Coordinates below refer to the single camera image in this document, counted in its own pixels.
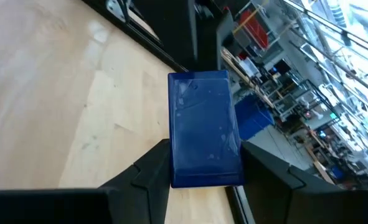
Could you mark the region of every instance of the metal pole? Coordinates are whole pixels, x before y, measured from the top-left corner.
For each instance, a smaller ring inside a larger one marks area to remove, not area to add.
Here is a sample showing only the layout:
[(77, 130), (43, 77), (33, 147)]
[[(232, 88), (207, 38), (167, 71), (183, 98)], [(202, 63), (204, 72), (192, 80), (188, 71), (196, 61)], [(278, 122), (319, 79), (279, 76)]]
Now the metal pole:
[[(309, 6), (311, 7), (314, 3), (316, 3), (318, 0), (313, 0), (313, 2), (311, 2), (309, 4)], [(300, 18), (301, 14), (298, 14), (292, 21), (290, 21), (290, 23), (278, 34), (278, 37), (272, 42), (270, 43), (270, 45), (268, 46), (267, 50), (269, 50), (275, 43), (277, 43), (280, 39), (280, 37), (286, 32), (288, 31), (294, 23), (296, 23), (296, 21)]]
[[(326, 38), (325, 38), (325, 36), (324, 36), (324, 32), (321, 30), (321, 28), (318, 26), (318, 24), (315, 22), (315, 21), (313, 21), (313, 24), (314, 24), (314, 26), (315, 26), (315, 33), (316, 33), (316, 35), (318, 35), (318, 37), (319, 37), (319, 41), (321, 42), (321, 45), (322, 45), (322, 50), (324, 50), (324, 52), (327, 52), (328, 53), (328, 55), (331, 55), (332, 57), (334, 57), (334, 55), (336, 54), (336, 53), (333, 53), (332, 54), (332, 49), (331, 49), (331, 46), (329, 45), (329, 43), (328, 43), (328, 41), (326, 40)], [(334, 66), (334, 65), (330, 65), (329, 64), (329, 66), (332, 66), (333, 67), (333, 72), (336, 74), (336, 76), (341, 80), (341, 81), (343, 81), (343, 79), (341, 78), (341, 76), (340, 76), (340, 72), (339, 72), (339, 70), (337, 69), (337, 67), (336, 66)]]
[(344, 46), (341, 46), (339, 49), (337, 49), (335, 52), (332, 53), (332, 56), (336, 56), (337, 53), (339, 53), (339, 51), (341, 51), (341, 49), (343, 49)]
[(325, 25), (326, 27), (332, 29), (333, 31), (337, 32), (340, 35), (345, 35), (346, 37), (348, 37), (348, 39), (350, 39), (351, 41), (357, 43), (358, 45), (360, 45), (361, 47), (365, 48), (368, 50), (368, 41), (359, 38), (357, 35), (353, 34), (352, 32), (348, 31), (347, 29), (344, 29), (342, 27), (339, 27), (335, 24), (333, 24), (330, 21), (325, 20), (324, 18), (316, 15), (315, 13), (311, 12), (308, 9), (305, 9), (301, 6), (299, 6), (298, 4), (290, 1), (290, 0), (283, 0), (287, 5), (297, 9), (298, 11), (300, 11), (301, 13), (304, 13), (306, 15), (308, 15), (309, 17), (317, 20), (319, 23), (321, 23), (322, 25)]
[(319, 53), (321, 53), (323, 56), (325, 56), (328, 60), (330, 60), (333, 64), (335, 64), (336, 66), (338, 66), (341, 70), (343, 70), (347, 75), (349, 75), (350, 77), (352, 77), (353, 79), (357, 80), (361, 85), (363, 85), (364, 87), (366, 87), (368, 89), (368, 84), (366, 82), (364, 82), (362, 79), (360, 79), (359, 77), (357, 77), (356, 75), (354, 75), (348, 68), (346, 68), (344, 65), (342, 65), (341, 63), (337, 62), (335, 59), (333, 59), (330, 55), (328, 55), (327, 53), (325, 53), (324, 51), (322, 51), (321, 49), (319, 49), (317, 46), (315, 46), (311, 41), (309, 41), (308, 39), (304, 38), (303, 35), (301, 35), (297, 30), (295, 29), (290, 29), (294, 34), (296, 34), (298, 37), (302, 38), (307, 44), (309, 44), (310, 46), (314, 47)]
[(342, 82), (338, 78), (336, 78), (331, 72), (329, 72), (329, 70), (327, 70), (326, 68), (324, 68), (323, 66), (321, 66), (321, 64), (318, 62), (317, 59), (315, 59), (312, 56), (310, 56), (307, 52), (305, 52), (304, 50), (302, 50), (300, 47), (298, 47), (292, 41), (289, 41), (289, 43), (291, 43), (297, 50), (299, 50), (300, 52), (302, 52), (303, 54), (305, 54), (305, 56), (307, 56), (313, 62), (317, 63), (318, 67), (322, 68), (322, 70), (325, 71), (325, 73), (323, 73), (323, 75), (328, 74), (330, 77), (332, 77), (333, 79), (335, 79), (335, 81), (337, 81), (338, 83), (340, 83), (340, 85), (342, 85), (348, 92), (350, 92), (352, 95), (354, 95), (359, 101), (363, 102), (366, 106), (368, 106), (368, 102), (367, 101), (365, 101), (362, 97), (360, 97), (354, 90), (350, 89), (344, 82)]
[[(333, 37), (331, 34), (328, 34), (327, 32), (324, 32), (324, 35), (328, 36), (330, 39), (336, 41), (338, 44), (340, 44), (341, 46), (345, 47), (344, 44), (342, 44), (340, 40), (337, 40), (337, 38)], [(368, 61), (368, 58), (365, 57), (365, 55), (360, 54), (358, 51), (354, 50), (353, 48), (346, 47), (346, 49), (350, 50), (352, 53), (354, 53), (354, 54), (358, 55), (359, 57), (361, 57), (361, 58), (363, 58), (363, 59), (365, 59), (365, 60)]]

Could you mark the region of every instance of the blue container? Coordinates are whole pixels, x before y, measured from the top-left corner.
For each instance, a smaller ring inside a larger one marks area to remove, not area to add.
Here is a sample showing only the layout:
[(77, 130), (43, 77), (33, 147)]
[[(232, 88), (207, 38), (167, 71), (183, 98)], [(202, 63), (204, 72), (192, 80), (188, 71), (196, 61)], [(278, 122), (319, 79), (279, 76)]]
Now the blue container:
[(170, 73), (171, 186), (243, 184), (227, 71)]
[(254, 137), (259, 131), (274, 124), (268, 108), (255, 95), (246, 96), (235, 105), (239, 136), (243, 140)]
[(331, 168), (331, 171), (333, 173), (333, 176), (337, 179), (340, 180), (344, 177), (343, 172), (341, 171), (341, 169), (338, 166), (333, 166)]

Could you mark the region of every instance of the blue plastic container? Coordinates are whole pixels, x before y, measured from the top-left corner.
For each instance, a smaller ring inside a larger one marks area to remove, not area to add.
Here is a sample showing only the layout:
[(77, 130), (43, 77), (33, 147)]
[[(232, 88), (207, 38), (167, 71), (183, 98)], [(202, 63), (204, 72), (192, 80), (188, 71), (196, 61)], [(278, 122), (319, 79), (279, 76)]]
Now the blue plastic container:
[(243, 184), (227, 71), (170, 73), (171, 186)]
[(268, 108), (257, 96), (249, 95), (235, 105), (239, 136), (242, 140), (254, 137), (267, 126), (274, 124)]

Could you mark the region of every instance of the wooden table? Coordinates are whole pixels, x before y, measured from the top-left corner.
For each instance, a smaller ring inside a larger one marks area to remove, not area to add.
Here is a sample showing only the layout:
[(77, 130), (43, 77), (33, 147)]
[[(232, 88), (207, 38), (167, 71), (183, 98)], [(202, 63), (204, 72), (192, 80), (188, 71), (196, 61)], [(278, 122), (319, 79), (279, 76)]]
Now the wooden table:
[(313, 158), (313, 164), (315, 168), (318, 170), (318, 172), (321, 174), (322, 178), (331, 184), (334, 184), (332, 178), (330, 178), (329, 174), (326, 172), (325, 167), (318, 161), (318, 158), (315, 156), (313, 152), (313, 147), (310, 145), (305, 145), (305, 148), (308, 152), (308, 154)]
[(266, 96), (266, 94), (262, 93), (259, 86), (252, 83), (249, 79), (249, 77), (245, 74), (243, 74), (235, 65), (232, 63), (232, 59), (236, 60), (236, 58), (227, 50), (222, 49), (221, 51), (221, 57), (227, 64), (238, 74), (239, 78), (242, 79), (242, 81), (248, 85), (257, 95), (260, 97), (266, 104), (268, 104), (271, 108), (274, 108), (273, 103), (270, 101), (270, 99)]
[[(80, 0), (0, 0), (0, 189), (98, 187), (169, 137), (171, 68)], [(166, 223), (233, 223), (223, 188)]]

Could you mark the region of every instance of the blue box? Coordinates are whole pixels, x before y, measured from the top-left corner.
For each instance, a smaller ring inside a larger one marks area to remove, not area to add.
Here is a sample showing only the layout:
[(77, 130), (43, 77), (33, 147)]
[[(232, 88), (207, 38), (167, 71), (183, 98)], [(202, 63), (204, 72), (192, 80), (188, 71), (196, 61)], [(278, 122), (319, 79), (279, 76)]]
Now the blue box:
[(267, 126), (274, 124), (268, 108), (257, 95), (248, 95), (235, 105), (239, 136), (246, 141)]
[(227, 71), (170, 73), (171, 186), (243, 184)]

